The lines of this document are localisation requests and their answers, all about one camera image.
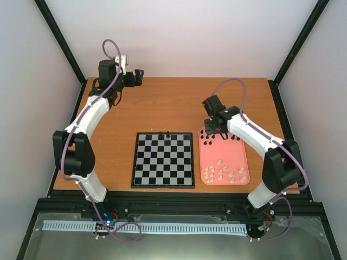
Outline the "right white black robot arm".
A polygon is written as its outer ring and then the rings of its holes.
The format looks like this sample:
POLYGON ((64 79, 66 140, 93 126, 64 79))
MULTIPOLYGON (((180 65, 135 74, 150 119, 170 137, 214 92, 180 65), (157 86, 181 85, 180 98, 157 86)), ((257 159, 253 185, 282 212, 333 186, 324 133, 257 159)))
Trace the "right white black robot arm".
POLYGON ((303 189, 307 187, 299 145, 294 140, 271 135, 254 123, 242 107, 226 108, 217 95, 205 99, 202 105, 209 116, 204 122, 208 134, 234 135, 264 160, 262 182, 247 197, 253 208, 274 203, 281 194, 293 191, 291 185, 300 181, 304 182, 303 189))

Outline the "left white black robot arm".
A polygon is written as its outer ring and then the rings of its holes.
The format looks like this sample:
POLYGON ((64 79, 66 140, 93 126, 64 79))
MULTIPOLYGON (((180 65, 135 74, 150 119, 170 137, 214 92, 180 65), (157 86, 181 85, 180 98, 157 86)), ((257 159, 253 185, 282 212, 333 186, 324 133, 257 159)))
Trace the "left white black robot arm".
POLYGON ((95 172, 90 139, 102 117, 120 102, 123 88, 142 85, 144 71, 126 71, 127 65, 126 55, 100 61, 99 77, 93 81, 84 108, 65 130, 53 134, 56 167, 64 180, 82 189, 86 200, 95 202, 93 210, 101 218, 112 214, 113 205, 105 199, 107 189, 95 172))

